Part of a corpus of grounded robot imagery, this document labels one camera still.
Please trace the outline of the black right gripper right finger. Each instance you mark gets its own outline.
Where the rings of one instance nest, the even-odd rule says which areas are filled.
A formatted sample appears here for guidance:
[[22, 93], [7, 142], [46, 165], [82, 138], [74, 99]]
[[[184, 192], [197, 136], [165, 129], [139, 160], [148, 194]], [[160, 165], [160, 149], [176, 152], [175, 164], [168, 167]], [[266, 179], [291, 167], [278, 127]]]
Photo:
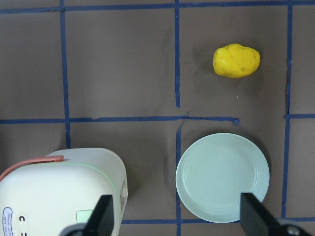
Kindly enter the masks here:
[[252, 193], [241, 193], [240, 224], [247, 236], [281, 235], [282, 227]]

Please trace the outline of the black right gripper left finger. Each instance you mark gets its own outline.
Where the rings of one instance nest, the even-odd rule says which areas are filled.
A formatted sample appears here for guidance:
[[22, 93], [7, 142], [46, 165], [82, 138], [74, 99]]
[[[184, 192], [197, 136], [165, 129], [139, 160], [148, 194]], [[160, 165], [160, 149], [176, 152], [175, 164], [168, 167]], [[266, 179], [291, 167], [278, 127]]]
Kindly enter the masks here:
[[114, 230], [113, 196], [102, 195], [83, 229], [84, 236], [111, 236]]

